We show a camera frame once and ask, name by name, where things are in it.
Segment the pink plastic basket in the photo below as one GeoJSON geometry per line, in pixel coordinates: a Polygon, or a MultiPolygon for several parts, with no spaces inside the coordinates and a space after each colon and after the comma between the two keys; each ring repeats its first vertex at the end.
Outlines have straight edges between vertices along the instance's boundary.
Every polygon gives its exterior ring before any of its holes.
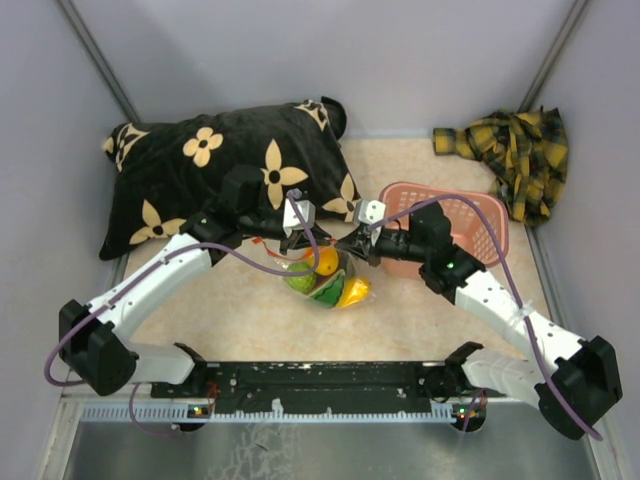
{"type": "MultiPolygon", "coordinates": [[[[489,194],[395,182],[382,190],[379,200],[386,205],[386,214],[391,216],[416,203],[446,194],[464,196],[481,211],[496,237],[500,251],[506,256],[509,249],[508,215],[503,204],[489,194]]],[[[459,199],[447,198],[439,200],[438,203],[451,224],[453,242],[487,268],[498,265],[500,260],[497,248],[487,227],[475,211],[459,199]]]]}

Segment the green bumpy toy fruit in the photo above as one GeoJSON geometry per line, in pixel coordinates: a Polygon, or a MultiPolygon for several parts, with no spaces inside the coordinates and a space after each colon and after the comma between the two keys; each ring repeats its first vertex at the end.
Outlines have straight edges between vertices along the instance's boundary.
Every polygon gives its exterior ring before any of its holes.
{"type": "MultiPolygon", "coordinates": [[[[301,273],[308,269],[309,265],[306,262],[291,263],[287,267],[287,271],[292,273],[301,273]]],[[[284,282],[292,290],[302,294],[308,294],[316,285],[316,273],[311,271],[302,276],[288,276],[284,278],[284,282]]]]}

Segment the yellow toy mango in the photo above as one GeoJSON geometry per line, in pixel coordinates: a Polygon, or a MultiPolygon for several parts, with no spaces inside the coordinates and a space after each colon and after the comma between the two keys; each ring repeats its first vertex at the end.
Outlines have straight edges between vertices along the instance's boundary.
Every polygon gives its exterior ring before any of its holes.
{"type": "Polygon", "coordinates": [[[363,277],[349,278],[337,308],[346,308],[366,300],[370,293],[370,282],[363,277]]]}

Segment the clear zip top bag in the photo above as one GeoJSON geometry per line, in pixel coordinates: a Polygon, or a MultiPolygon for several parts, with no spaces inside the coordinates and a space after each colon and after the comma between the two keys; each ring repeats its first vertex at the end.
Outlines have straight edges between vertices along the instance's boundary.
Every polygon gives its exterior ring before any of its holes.
{"type": "Polygon", "coordinates": [[[254,238],[280,270],[302,273],[302,276],[285,276],[287,287],[309,301],[325,309],[345,309],[372,298],[371,282],[360,275],[353,256],[334,246],[319,246],[319,260],[311,247],[301,254],[284,256],[270,249],[265,240],[254,238]]]}

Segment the watermelon slice toy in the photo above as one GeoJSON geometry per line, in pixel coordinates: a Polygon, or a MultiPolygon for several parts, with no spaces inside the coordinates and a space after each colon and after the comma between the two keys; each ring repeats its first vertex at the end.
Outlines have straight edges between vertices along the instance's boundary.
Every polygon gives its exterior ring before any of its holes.
{"type": "Polygon", "coordinates": [[[309,298],[324,308],[334,308],[345,289],[345,271],[337,270],[331,277],[309,294],[309,298]]]}

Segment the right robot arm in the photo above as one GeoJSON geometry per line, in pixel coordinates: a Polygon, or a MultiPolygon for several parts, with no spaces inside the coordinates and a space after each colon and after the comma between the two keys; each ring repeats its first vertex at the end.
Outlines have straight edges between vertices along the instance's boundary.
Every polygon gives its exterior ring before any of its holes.
{"type": "Polygon", "coordinates": [[[461,396],[489,389],[537,408],[560,434],[601,440],[596,424],[622,396],[614,347],[564,329],[523,301],[513,276],[501,284],[484,263],[455,244],[451,222],[435,197],[387,215],[364,201],[357,227],[337,248],[377,266],[384,259],[414,262],[424,284],[484,321],[521,353],[510,357],[468,342],[449,356],[448,387],[461,396]]]}

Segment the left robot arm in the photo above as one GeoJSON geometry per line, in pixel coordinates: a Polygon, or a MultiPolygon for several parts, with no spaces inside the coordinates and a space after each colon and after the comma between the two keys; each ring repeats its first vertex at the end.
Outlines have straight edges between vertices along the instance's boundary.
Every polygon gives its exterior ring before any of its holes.
{"type": "Polygon", "coordinates": [[[316,248],[330,242],[315,222],[315,207],[298,189],[280,210],[269,207],[257,169],[237,165],[220,192],[204,202],[143,267],[110,291],[82,305],[69,301],[59,312],[54,351],[78,383],[108,396],[128,384],[163,384],[194,397],[208,384],[206,361],[183,344],[132,342],[148,316],[193,277],[225,256],[238,257],[250,238],[276,240],[280,249],[316,248]]]}

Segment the orange toy fruit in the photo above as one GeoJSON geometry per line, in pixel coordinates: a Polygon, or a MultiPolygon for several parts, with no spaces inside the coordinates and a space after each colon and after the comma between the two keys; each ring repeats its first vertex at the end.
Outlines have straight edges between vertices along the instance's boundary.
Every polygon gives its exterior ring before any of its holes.
{"type": "Polygon", "coordinates": [[[326,247],[321,249],[315,273],[321,276],[330,276],[337,271],[339,262],[339,254],[335,248],[326,247]]]}

